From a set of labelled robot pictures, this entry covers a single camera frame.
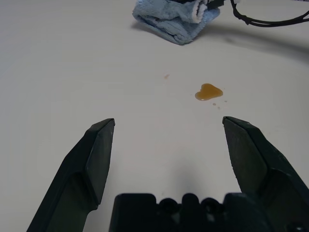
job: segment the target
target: microfiber cloth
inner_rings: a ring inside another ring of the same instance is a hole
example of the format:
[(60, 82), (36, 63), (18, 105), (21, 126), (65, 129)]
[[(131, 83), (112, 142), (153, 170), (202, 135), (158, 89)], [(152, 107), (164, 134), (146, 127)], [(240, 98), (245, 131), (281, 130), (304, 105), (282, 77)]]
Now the microfiber cloth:
[(179, 3), (172, 0), (138, 0), (133, 16), (175, 44), (190, 43), (216, 18), (218, 8), (207, 10), (207, 0)]

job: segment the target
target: liquid spill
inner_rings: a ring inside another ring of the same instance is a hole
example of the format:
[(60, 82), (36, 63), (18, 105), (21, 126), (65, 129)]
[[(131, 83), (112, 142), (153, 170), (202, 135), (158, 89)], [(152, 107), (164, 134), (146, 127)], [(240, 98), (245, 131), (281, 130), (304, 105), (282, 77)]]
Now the liquid spill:
[(217, 98), (222, 95), (223, 95), (223, 92), (219, 88), (211, 84), (203, 84), (200, 92), (197, 92), (195, 94), (195, 98), (200, 101), (207, 101), (209, 99)]

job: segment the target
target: liquid droplet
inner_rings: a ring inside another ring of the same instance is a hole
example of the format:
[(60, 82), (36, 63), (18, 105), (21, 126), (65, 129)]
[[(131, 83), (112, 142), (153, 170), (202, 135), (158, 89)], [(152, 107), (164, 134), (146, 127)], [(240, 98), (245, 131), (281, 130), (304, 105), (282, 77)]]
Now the liquid droplet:
[(222, 90), (211, 85), (211, 84), (203, 84), (200, 92), (195, 94), (195, 98), (200, 101), (207, 101), (212, 98), (217, 98), (223, 95)]

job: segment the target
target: small stain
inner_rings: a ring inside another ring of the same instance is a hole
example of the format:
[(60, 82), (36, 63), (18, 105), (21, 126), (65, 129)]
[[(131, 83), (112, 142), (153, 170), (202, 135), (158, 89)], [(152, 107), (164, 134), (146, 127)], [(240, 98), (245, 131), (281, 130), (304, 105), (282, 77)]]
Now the small stain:
[(203, 84), (201, 90), (195, 94), (195, 98), (200, 101), (207, 101), (212, 98), (217, 98), (223, 95), (222, 90), (211, 85)]

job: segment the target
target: black wire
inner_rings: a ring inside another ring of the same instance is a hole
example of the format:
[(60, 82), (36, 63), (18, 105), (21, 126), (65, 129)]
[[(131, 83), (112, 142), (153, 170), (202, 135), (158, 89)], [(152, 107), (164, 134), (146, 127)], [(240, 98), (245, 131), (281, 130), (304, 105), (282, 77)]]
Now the black wire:
[(293, 24), (298, 24), (298, 23), (303, 23), (303, 22), (309, 22), (309, 19), (304, 19), (307, 15), (309, 15), (309, 11), (304, 13), (301, 16), (298, 16), (296, 18), (288, 19), (288, 20), (283, 20), (283, 21), (263, 21), (263, 20), (257, 20), (253, 18), (249, 18), (245, 15), (242, 15), (239, 13), (237, 10), (237, 4), (234, 2), (234, 0), (231, 0), (232, 7), (233, 7), (233, 14), (236, 18), (244, 21), (247, 25), (253, 25), (256, 27), (263, 27), (263, 28), (274, 28), (274, 27), (283, 27), (283, 26), (288, 26), (288, 25), (293, 25)]

